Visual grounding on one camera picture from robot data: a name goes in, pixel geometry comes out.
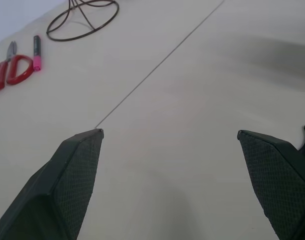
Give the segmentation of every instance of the marker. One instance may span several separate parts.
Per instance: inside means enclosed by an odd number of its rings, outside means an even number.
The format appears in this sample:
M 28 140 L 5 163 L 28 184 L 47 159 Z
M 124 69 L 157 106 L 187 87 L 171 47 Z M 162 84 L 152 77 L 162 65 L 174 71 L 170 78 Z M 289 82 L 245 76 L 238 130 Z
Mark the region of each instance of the marker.
M 33 69 L 35 72 L 42 69 L 41 38 L 38 35 L 33 37 Z

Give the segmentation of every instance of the white wall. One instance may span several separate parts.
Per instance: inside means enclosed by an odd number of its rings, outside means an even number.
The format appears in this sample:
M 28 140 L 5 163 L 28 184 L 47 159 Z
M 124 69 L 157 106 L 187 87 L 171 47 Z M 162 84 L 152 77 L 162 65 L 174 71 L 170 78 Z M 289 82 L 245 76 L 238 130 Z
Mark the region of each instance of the white wall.
M 65 0 L 1 0 L 0 41 Z

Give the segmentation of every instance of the red scissors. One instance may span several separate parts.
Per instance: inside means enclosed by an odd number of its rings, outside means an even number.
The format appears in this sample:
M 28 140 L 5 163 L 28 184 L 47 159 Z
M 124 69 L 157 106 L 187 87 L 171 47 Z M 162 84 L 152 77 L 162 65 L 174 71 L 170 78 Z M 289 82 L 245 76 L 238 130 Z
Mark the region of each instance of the red scissors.
M 5 81 L 9 85 L 16 85 L 26 80 L 34 72 L 33 60 L 25 55 L 16 55 L 16 52 L 17 43 L 12 41 L 7 50 L 6 60 L 0 63 L 0 90 L 5 87 Z M 27 61 L 29 66 L 26 71 L 24 71 L 19 76 L 16 76 L 18 61 L 21 59 Z M 10 69 L 6 79 L 8 62 L 10 62 Z

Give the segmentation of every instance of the thin line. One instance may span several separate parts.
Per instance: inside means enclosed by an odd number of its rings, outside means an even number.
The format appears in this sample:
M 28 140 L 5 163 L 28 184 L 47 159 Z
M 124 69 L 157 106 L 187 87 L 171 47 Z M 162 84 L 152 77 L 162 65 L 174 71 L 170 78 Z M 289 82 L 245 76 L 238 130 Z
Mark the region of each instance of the thin line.
M 173 52 L 176 51 L 180 47 L 180 45 L 182 45 L 184 41 L 186 41 L 190 37 L 190 35 L 192 35 L 194 31 L 196 31 L 224 2 L 225 0 L 223 0 L 214 10 L 212 10 L 212 12 L 208 16 L 206 16 L 201 21 L 201 23 L 199 23 L 156 67 L 154 67 L 154 69 L 130 93 L 128 93 L 128 95 L 125 96 L 124 99 L 121 100 L 121 102 L 118 103 L 118 105 L 115 106 L 114 109 L 111 110 L 110 113 L 108 113 L 108 115 L 105 116 L 94 128 L 96 129 L 103 121 L 105 121 L 106 118 L 108 118 L 110 114 L 112 114 L 160 65 L 162 65 L 163 62 L 166 61 L 167 58 L 169 58 L 170 55 L 172 55 Z

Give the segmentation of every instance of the wire stand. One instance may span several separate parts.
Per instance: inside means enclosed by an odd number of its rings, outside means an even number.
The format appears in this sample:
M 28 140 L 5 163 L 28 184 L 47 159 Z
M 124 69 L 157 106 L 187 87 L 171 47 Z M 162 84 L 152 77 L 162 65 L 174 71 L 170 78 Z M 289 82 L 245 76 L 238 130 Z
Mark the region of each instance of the wire stand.
M 116 1 L 114 1 L 114 0 L 90 0 L 90 1 L 68 0 L 68 2 L 69 2 L 68 9 L 66 11 L 62 12 L 61 14 L 59 14 L 57 17 L 55 17 L 55 19 L 52 20 L 51 23 L 49 24 L 49 26 L 47 27 L 46 34 L 47 34 L 48 38 L 53 40 L 53 41 L 56 41 L 56 42 L 73 41 L 73 40 L 77 40 L 77 39 L 81 39 L 83 37 L 86 37 L 86 36 L 88 36 L 90 34 L 93 34 L 93 33 L 97 32 L 98 30 L 102 29 L 103 27 L 107 26 L 117 16 L 117 14 L 119 12 L 119 4 Z M 103 5 L 92 4 L 92 3 L 96 3 L 96 2 L 106 2 L 106 4 L 103 4 Z M 83 6 L 83 5 L 88 5 L 88 6 L 95 7 L 95 8 L 103 8 L 103 7 L 107 7 L 109 5 L 112 5 L 112 4 L 114 4 L 116 6 L 116 12 L 114 13 L 114 15 L 108 21 L 106 21 L 103 25 L 101 25 L 101 26 L 99 26 L 97 28 L 94 28 L 94 26 L 90 23 L 90 21 L 88 20 L 88 18 L 86 17 L 85 13 L 83 12 L 83 10 L 81 8 L 81 6 Z M 87 23 L 92 28 L 92 30 L 87 32 L 87 33 L 85 33 L 85 34 L 82 34 L 82 35 L 79 35 L 79 36 L 75 36 L 75 37 L 70 37 L 70 38 L 61 38 L 60 39 L 60 38 L 54 38 L 54 37 L 50 36 L 50 33 L 56 31 L 57 29 L 59 29 L 66 22 L 66 20 L 68 19 L 70 11 L 72 11 L 72 10 L 74 10 L 76 8 L 78 8 L 80 10 L 81 14 L 86 19 Z M 65 14 L 66 14 L 66 16 L 65 16 L 64 20 L 61 22 L 61 24 L 59 24 L 54 29 L 51 29 L 52 25 L 60 17 L 62 17 Z

